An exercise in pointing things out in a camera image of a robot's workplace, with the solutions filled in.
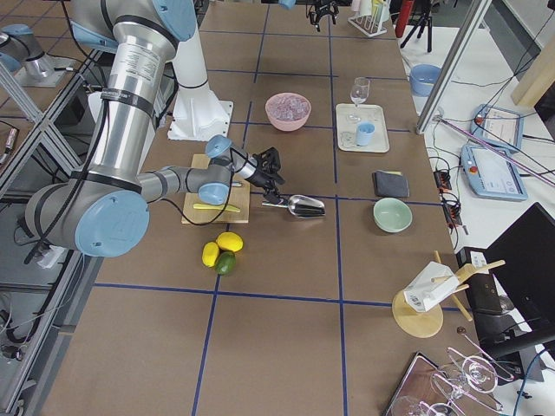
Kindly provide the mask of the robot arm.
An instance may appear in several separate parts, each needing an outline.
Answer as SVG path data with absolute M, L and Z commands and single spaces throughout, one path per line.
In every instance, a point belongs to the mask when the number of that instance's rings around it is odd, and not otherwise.
M 277 4 L 286 10 L 291 10 L 297 5 L 297 0 L 278 0 Z M 339 7 L 334 0 L 310 0 L 303 1 L 305 5 L 305 15 L 310 24 L 317 30 L 321 31 L 320 22 L 328 16 L 333 25 L 336 25 Z
M 226 136 L 227 104 L 210 89 L 190 1 L 77 1 L 70 26 L 80 44 L 114 54 L 84 164 L 69 180 L 28 202 L 25 220 L 39 243 L 91 257 L 118 257 L 145 235 L 149 204 L 177 192 L 226 202 L 238 175 L 281 202 L 278 152 L 250 155 Z M 179 85 L 172 128 L 206 143 L 206 168 L 141 167 L 157 126 L 155 99 L 167 64 Z

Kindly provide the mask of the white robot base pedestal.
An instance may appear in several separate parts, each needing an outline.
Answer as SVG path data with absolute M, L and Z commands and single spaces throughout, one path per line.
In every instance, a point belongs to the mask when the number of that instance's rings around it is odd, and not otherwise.
M 198 32 L 179 44 L 172 65 L 179 89 L 168 138 L 208 141 L 215 135 L 226 136 L 233 103 L 220 100 L 210 87 Z

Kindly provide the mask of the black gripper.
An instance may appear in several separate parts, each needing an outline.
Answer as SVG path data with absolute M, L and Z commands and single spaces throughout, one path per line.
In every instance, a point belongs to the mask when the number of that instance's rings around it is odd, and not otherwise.
M 333 0 L 314 0 L 313 1 L 312 11 L 308 12 L 308 18 L 309 18 L 310 24 L 316 30 L 320 30 L 320 19 L 321 19 L 320 13 L 331 12 L 332 8 L 334 7 L 334 4 L 335 3 Z M 330 15 L 331 15 L 332 22 L 336 23 L 338 11 L 333 10 L 330 13 Z
M 249 182 L 257 187 L 264 188 L 264 205 L 282 205 L 283 198 L 277 185 L 283 185 L 284 179 L 279 174 L 281 162 L 277 148 L 270 147 L 261 153 L 251 155 L 255 163 L 255 171 L 249 177 Z

